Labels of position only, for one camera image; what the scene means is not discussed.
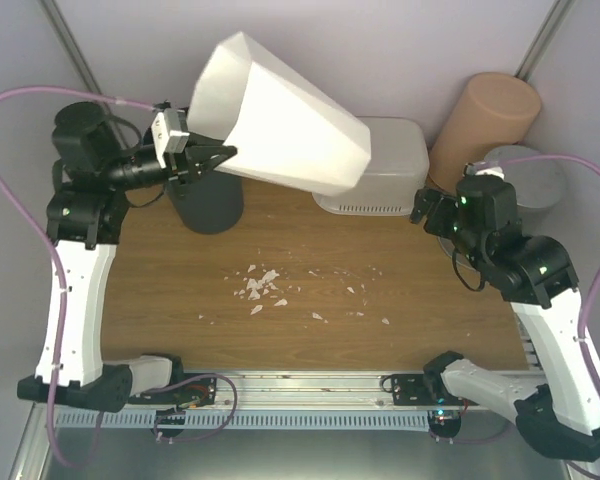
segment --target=wooden tabletop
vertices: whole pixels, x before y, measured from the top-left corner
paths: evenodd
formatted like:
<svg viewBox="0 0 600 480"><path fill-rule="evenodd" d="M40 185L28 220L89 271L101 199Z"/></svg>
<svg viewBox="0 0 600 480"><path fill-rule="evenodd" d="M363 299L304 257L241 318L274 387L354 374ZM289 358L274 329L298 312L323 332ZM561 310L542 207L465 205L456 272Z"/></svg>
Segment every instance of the wooden tabletop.
<svg viewBox="0 0 600 480"><path fill-rule="evenodd" d="M421 226L333 215L308 193L251 180L244 198L240 222L218 235L186 229L167 198L129 212L105 300L105 359L166 352L188 368L417 370L453 349L487 368L527 368L509 305L493 289L465 290ZM249 300L248 279L271 270L278 290Z"/></svg>

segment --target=white plastic container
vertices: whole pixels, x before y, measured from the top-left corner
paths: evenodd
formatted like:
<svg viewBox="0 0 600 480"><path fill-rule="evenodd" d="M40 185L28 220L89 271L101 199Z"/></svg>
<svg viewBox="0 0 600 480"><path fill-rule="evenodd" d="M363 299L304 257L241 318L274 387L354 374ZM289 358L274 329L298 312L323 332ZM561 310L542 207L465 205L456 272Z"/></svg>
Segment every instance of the white plastic container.
<svg viewBox="0 0 600 480"><path fill-rule="evenodd" d="M422 129L404 118L360 118L371 131L371 161L357 185L334 197L314 193L316 203L339 215L403 216L424 186L429 156Z"/></svg>

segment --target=dark gray cylinder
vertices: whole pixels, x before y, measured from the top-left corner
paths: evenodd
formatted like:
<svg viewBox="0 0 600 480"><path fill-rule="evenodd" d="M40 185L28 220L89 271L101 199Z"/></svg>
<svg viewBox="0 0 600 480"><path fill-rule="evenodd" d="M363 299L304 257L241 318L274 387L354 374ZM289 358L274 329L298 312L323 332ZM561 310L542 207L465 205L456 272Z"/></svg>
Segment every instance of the dark gray cylinder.
<svg viewBox="0 0 600 480"><path fill-rule="evenodd" d="M242 178L209 172L176 196L167 184L167 195L184 225L197 233L215 234L233 227L244 210Z"/></svg>

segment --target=purple cable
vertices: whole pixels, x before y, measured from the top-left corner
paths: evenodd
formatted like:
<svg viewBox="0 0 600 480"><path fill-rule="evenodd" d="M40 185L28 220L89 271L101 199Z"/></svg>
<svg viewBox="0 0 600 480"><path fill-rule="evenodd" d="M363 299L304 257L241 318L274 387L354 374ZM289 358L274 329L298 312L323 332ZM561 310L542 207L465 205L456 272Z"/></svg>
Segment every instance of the purple cable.
<svg viewBox="0 0 600 480"><path fill-rule="evenodd" d="M235 385L235 383L233 383L231 381L230 378L225 377L224 375L220 375L219 373L205 373L203 375L196 375L195 377L189 377L189 378L187 378L186 380L183 380L180 383L176 383L174 385L169 385L168 387L153 388L151 390L147 390L146 392L144 392L145 394L148 394L148 395L151 395L152 393L170 392L171 390L175 390L177 388L183 387L185 385L188 385L191 382L196 382L198 380L204 380L205 378L218 378L220 380L225 381L231 387L231 390L233 391L233 405L231 406L231 411L229 412L229 415L224 420L224 422L222 422L220 424L220 426L214 428L210 432L204 433L204 434L199 435L197 437L186 437L186 438L182 438L182 439L170 438L169 439L169 443L197 442L197 441L200 441L200 440L205 440L207 438L213 437L214 435L217 435L222 430L224 430L225 427L231 423L231 420L233 420L233 417L236 414L236 408L238 408L238 390L236 389L236 385ZM156 440L160 440L160 434L158 433L158 423L159 423L159 421L160 421L160 419L156 417L156 423L153 426L153 434L156 436Z"/></svg>
<svg viewBox="0 0 600 480"><path fill-rule="evenodd" d="M515 163L524 163L524 162L535 162L540 160L562 160L567 162L577 163L584 167L587 167L589 170L592 170L600 177L600 167L595 163L581 157L577 157L575 155L534 155L531 157L524 158L513 158L508 160L500 160L500 161L492 161L492 162L484 162L476 164L476 167L479 170L484 170L485 168L490 168L494 166L503 166L503 165L512 165ZM578 338L584 339L587 327L589 325L589 320L591 317L591 309L593 308L593 303L598 295L598 291L600 290L600 268L596 272L593 277L593 282L591 283L591 289L589 290L589 295L584 300L582 304L582 308L580 309L580 315L578 317ZM584 359L584 363L587 366L587 370L591 377L591 381L596 389L600 397L600 376L598 375L598 371L596 370L595 364L593 363L593 359L591 358L591 352L589 351L589 346L581 341L580 343L580 351L582 352L582 358ZM569 466L582 473L583 475L588 475L591 478L600 480L600 476L596 476L592 473L583 470L579 466L575 465L572 462L567 462Z"/></svg>
<svg viewBox="0 0 600 480"><path fill-rule="evenodd" d="M492 435L490 437L487 437L487 438L454 440L452 438L440 437L440 436L436 435L435 433L433 433L431 430L429 430L429 436L431 438L433 438L436 442L439 440L448 440L449 441L448 443L453 444L453 445L487 445L488 443L492 443L497 440L500 440L501 438L506 437L511 432L513 432L513 430L514 430L513 423L506 422L505 426L502 428L502 430L500 432L498 432L495 435Z"/></svg>
<svg viewBox="0 0 600 480"><path fill-rule="evenodd" d="M28 87L14 88L12 90L7 90L5 92L0 93L0 103L4 100L7 100L11 97L15 97L18 95L24 95L26 93L55 93L62 95L72 95L75 97L84 98L86 100L93 100L97 102L106 102L116 105L127 105L130 107L140 108L143 110L148 110L153 112L155 108L153 105L148 103L136 102L133 100L125 100L122 98L116 97L108 97L106 95L98 95L95 93L81 92L79 90L73 90L71 88L65 87L52 87L46 85L32 85ZM86 462L82 464L74 464L68 461L60 447L58 445L58 441L56 439L55 427L54 427L54 409L55 409L55 399L56 399L56 390L58 388L58 377L59 377L59 368L60 367L60 355L62 352L62 337L64 335L64 326L67 315L67 278L64 273L64 267L62 266L62 261L56 251L54 245L51 243L45 231L37 224L31 213L25 208L25 206L18 200L13 191L9 188L4 179L0 176L0 190L7 197L7 199L13 204L13 206L20 212L20 215L26 220L29 226L38 234L45 247L47 248L49 255L51 256L51 261L56 269L56 275L58 276L58 283L60 284L60 288L63 290L60 294L60 309L58 314L58 326L56 328L56 340L53 347L53 364L57 365L57 368L51 373L51 382L49 383L49 395L47 397L47 436L49 437L49 445L51 447L51 451L53 455L56 457L59 463L64 465L65 467L74 467L74 468L82 468L87 463L91 461L91 457L95 453L96 445L98 442L100 426L102 424L103 414L101 413L98 416L98 420L96 421L96 432L94 435L94 441L90 449L89 456Z"/></svg>

